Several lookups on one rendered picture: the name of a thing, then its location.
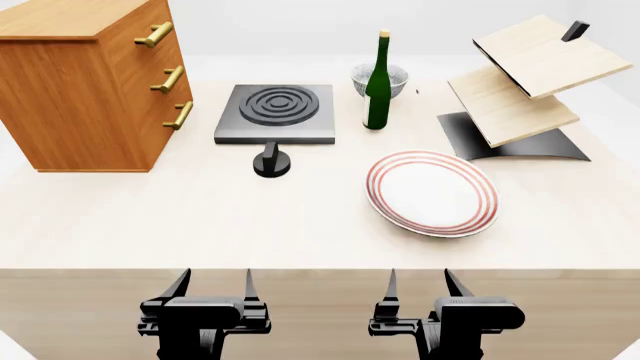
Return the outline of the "green glass wine bottle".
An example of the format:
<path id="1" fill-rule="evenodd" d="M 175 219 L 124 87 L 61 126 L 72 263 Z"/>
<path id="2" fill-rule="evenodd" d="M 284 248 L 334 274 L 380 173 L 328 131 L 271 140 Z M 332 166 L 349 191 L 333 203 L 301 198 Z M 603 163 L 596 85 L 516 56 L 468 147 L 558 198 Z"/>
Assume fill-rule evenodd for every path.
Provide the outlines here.
<path id="1" fill-rule="evenodd" d="M 387 70 L 390 31 L 379 33 L 379 46 L 375 67 L 365 89 L 365 113 L 363 125 L 370 130 L 380 130 L 387 125 L 391 100 L 391 85 Z"/>

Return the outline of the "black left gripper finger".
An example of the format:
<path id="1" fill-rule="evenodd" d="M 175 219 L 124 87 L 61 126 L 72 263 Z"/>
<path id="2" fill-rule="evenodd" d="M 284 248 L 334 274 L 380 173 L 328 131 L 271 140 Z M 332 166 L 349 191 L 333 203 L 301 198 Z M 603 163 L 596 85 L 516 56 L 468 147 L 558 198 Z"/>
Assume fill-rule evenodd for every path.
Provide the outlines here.
<path id="1" fill-rule="evenodd" d="M 258 302 L 259 301 L 259 297 L 258 297 L 256 289 L 254 287 L 251 269 L 247 269 L 247 271 L 246 271 L 244 301 L 245 302 Z"/>
<path id="2" fill-rule="evenodd" d="M 186 269 L 177 280 L 171 284 L 167 290 L 160 296 L 163 300 L 174 299 L 175 297 L 185 296 L 191 278 L 191 269 Z"/>

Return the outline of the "wooden drawer cabinet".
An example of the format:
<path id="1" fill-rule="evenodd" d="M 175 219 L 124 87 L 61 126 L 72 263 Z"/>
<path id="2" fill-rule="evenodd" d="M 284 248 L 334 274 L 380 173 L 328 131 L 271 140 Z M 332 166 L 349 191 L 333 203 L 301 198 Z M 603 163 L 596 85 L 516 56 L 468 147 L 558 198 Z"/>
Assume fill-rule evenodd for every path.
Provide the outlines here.
<path id="1" fill-rule="evenodd" d="M 193 102 L 175 26 L 153 48 L 134 44 L 174 22 L 168 0 L 27 0 L 0 11 L 0 121 L 40 172 L 151 170 L 175 132 L 175 104 Z"/>

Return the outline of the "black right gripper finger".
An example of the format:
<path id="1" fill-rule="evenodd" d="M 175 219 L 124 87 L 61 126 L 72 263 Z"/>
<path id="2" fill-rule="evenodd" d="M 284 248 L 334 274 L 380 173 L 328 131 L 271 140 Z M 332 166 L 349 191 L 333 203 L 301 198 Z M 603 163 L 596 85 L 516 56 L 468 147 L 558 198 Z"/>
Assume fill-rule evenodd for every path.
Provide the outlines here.
<path id="1" fill-rule="evenodd" d="M 386 290 L 386 294 L 383 298 L 384 302 L 397 302 L 397 279 L 396 279 L 396 270 L 391 269 L 390 278 L 388 287 Z"/>
<path id="2" fill-rule="evenodd" d="M 449 296 L 473 297 L 474 294 L 457 278 L 450 269 L 444 269 L 444 277 Z"/>

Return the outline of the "grey patterned ceramic bowl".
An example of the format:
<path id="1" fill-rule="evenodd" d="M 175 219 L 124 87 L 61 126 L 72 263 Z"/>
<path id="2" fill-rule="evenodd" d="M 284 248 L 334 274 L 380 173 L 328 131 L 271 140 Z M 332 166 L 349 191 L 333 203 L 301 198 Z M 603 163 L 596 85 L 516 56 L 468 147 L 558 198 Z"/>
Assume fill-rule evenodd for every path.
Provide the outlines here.
<path id="1" fill-rule="evenodd" d="M 365 63 L 356 65 L 350 71 L 353 86 L 361 97 L 365 95 L 366 86 L 369 78 L 371 77 L 374 66 L 375 65 L 373 63 Z M 387 71 L 391 84 L 391 98 L 396 98 L 408 82 L 409 74 L 403 68 L 393 64 L 387 65 Z"/>

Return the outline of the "two-tier wooden shelf rack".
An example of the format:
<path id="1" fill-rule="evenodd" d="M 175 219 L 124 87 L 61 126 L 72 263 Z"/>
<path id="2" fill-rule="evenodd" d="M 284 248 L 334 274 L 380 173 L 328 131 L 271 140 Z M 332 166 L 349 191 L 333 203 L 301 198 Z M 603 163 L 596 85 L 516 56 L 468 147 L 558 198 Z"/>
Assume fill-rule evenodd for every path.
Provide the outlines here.
<path id="1" fill-rule="evenodd" d="M 464 110 L 437 117 L 455 154 L 587 160 L 560 130 L 580 118 L 555 95 L 633 66 L 586 38 L 589 26 L 539 15 L 473 38 L 490 64 L 448 80 Z"/>

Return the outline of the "grey electric stove plate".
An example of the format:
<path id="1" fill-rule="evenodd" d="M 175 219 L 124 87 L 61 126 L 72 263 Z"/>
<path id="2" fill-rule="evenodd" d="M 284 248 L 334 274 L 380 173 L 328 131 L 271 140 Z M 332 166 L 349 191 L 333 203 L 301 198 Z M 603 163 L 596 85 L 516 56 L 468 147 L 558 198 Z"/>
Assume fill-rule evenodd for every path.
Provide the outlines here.
<path id="1" fill-rule="evenodd" d="M 333 86 L 238 84 L 214 131 L 217 144 L 335 143 Z"/>

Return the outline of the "white plate with red rings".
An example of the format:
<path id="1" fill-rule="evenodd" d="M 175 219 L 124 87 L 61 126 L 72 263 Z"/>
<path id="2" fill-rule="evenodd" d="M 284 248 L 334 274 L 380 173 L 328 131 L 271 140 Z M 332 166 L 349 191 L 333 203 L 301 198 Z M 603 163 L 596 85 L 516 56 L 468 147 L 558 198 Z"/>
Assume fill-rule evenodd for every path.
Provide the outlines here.
<path id="1" fill-rule="evenodd" d="M 478 167 L 452 155 L 405 150 L 384 156 L 367 171 L 365 194 L 391 223 L 426 236 L 459 238 L 497 220 L 496 185 Z"/>

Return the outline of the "black stove knob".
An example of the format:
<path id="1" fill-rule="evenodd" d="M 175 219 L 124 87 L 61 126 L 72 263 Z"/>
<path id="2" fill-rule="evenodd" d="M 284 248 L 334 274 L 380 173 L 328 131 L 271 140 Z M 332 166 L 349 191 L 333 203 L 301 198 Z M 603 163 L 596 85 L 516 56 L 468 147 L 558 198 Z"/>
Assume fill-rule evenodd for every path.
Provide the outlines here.
<path id="1" fill-rule="evenodd" d="M 285 175 L 291 168 L 289 155 L 279 150 L 278 143 L 268 142 L 264 152 L 256 155 L 253 168 L 258 176 L 276 178 Z"/>

